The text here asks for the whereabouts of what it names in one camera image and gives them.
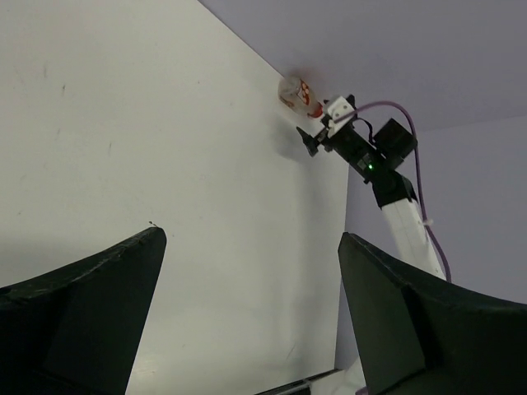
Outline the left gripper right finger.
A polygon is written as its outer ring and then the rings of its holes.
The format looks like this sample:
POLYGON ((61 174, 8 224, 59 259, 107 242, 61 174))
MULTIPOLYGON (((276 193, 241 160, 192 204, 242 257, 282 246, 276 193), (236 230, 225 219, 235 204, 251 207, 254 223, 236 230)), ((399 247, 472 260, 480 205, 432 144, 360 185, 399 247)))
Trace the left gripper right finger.
POLYGON ((525 393, 524 304, 441 280, 354 234, 338 257, 369 393, 525 393))

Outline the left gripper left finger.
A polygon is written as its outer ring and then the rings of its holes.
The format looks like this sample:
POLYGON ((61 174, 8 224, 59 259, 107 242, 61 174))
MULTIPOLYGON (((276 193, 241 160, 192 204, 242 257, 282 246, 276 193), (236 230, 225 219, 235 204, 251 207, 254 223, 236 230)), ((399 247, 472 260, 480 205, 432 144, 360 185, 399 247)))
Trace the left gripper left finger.
POLYGON ((3 394, 123 394, 166 251, 150 227, 1 289, 3 394))

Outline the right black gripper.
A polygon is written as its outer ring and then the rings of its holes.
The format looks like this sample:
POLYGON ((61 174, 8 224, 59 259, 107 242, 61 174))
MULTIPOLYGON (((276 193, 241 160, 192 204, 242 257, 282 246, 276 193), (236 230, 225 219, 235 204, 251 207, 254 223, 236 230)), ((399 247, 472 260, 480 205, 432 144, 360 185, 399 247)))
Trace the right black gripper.
POLYGON ((355 119, 346 120, 343 124, 331 128, 329 118, 323 118, 324 128, 312 137, 300 127, 296 130, 310 156, 315 156, 322 146, 327 152, 335 151, 349 165, 369 165, 371 163, 371 145, 356 131, 355 119))

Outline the red label bottle red cap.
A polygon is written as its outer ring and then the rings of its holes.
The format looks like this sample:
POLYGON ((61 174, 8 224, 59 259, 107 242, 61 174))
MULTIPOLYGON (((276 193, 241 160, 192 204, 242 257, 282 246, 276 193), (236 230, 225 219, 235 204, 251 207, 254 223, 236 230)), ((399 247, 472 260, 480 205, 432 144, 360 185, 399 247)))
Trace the red label bottle red cap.
POLYGON ((323 106, 314 91, 299 77, 284 77, 278 84, 279 100, 295 113, 311 119, 323 115, 323 106))

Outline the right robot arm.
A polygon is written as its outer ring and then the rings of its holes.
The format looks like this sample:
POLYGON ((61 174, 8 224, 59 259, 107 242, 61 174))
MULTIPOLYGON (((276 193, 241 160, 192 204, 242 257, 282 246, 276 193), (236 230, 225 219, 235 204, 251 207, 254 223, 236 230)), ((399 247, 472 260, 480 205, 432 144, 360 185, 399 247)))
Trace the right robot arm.
POLYGON ((427 279, 451 281, 451 270, 425 222, 420 189, 397 169, 417 152, 417 139, 391 119, 377 134, 361 137, 346 122, 331 134, 300 130, 311 156, 323 147, 342 157, 370 184, 387 220, 399 259, 370 252, 370 245, 345 233, 338 247, 347 305, 359 356, 347 371, 360 394, 445 394, 444 376, 417 294, 393 272, 396 263, 427 279))

